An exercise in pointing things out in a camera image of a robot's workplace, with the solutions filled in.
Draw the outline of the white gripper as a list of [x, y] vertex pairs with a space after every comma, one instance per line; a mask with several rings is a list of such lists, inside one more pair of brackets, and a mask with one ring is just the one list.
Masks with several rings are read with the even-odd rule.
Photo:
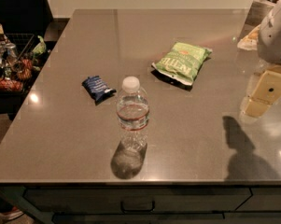
[[[281, 7], [274, 7], [260, 24], [258, 54], [267, 63], [281, 64]], [[247, 116], [259, 118], [279, 98], [281, 66], [272, 66], [252, 78], [242, 111]]]

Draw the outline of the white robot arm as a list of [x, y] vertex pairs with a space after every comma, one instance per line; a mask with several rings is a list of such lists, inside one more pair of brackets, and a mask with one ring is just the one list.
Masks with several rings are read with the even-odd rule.
[[281, 0], [237, 44], [239, 49], [256, 50], [269, 65], [261, 73], [254, 90], [243, 101], [243, 112], [253, 118], [262, 116], [281, 97]]

